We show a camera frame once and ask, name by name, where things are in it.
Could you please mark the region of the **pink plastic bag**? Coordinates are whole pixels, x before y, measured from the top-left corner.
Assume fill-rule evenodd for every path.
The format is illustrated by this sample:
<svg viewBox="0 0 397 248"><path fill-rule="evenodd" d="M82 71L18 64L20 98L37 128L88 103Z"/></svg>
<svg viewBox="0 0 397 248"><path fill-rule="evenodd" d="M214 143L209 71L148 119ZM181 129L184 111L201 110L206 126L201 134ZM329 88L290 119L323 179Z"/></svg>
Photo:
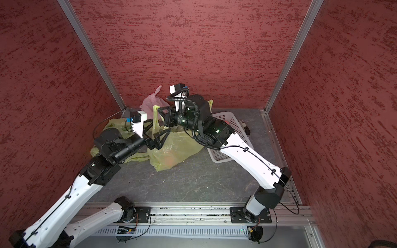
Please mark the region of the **pink plastic bag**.
<svg viewBox="0 0 397 248"><path fill-rule="evenodd" d="M170 106L166 101L162 98L158 97L157 94L161 91L162 86L158 86L154 93L147 96L142 104L140 105L140 110L144 111L147 114L147 119L158 118L158 114L154 114L153 107L167 107Z"/></svg>

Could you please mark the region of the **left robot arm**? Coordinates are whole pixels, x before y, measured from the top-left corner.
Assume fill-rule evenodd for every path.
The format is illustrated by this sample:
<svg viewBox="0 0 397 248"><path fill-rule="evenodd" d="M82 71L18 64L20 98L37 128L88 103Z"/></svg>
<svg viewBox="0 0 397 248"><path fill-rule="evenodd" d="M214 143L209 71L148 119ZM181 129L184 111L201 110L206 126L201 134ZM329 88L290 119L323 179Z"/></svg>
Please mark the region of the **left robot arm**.
<svg viewBox="0 0 397 248"><path fill-rule="evenodd" d="M133 135L123 138L116 128L108 128L94 140L99 153L78 173L62 197L33 225L14 232L9 241L14 248L74 248L84 239L119 220L136 221L134 203L126 197L82 221L71 223L81 208L121 169L125 160L142 147L159 149L171 132L166 129L148 136L153 121L131 126Z"/></svg>

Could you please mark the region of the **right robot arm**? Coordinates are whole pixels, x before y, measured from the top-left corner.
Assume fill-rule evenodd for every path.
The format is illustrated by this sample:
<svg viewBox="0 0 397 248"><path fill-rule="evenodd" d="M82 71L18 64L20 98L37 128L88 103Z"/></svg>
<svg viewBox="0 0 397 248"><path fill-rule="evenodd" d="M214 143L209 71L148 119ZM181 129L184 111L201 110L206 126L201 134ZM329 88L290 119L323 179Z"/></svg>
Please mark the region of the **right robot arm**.
<svg viewBox="0 0 397 248"><path fill-rule="evenodd" d="M178 105L157 109L166 127L180 126L191 131L191 136L197 143L232 158L258 182L256 192L250 196L243 208L246 221L258 223L263 210L275 209L284 192L289 189L287 183L291 171L264 159L233 127L213 117L209 103L202 96L192 95L183 98L175 93L167 99Z"/></svg>

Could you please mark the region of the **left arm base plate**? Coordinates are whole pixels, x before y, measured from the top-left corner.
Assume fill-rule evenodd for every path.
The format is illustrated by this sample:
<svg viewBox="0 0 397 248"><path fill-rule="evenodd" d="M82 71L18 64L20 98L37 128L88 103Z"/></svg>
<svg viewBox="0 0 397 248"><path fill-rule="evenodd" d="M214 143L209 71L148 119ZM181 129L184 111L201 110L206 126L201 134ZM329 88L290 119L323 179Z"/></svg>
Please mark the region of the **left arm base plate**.
<svg viewBox="0 0 397 248"><path fill-rule="evenodd" d="M130 207L122 212L121 218L115 223L148 223L151 207Z"/></svg>

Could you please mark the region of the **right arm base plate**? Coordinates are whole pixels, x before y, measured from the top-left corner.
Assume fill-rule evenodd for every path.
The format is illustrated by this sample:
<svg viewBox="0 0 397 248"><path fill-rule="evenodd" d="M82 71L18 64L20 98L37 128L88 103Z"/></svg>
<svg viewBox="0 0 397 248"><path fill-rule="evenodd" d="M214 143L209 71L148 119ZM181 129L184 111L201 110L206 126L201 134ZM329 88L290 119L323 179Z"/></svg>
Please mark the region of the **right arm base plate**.
<svg viewBox="0 0 397 248"><path fill-rule="evenodd" d="M230 216L232 223L243 224L268 224L272 223L270 212L267 208L263 209L259 215L254 215L244 207L231 207Z"/></svg>

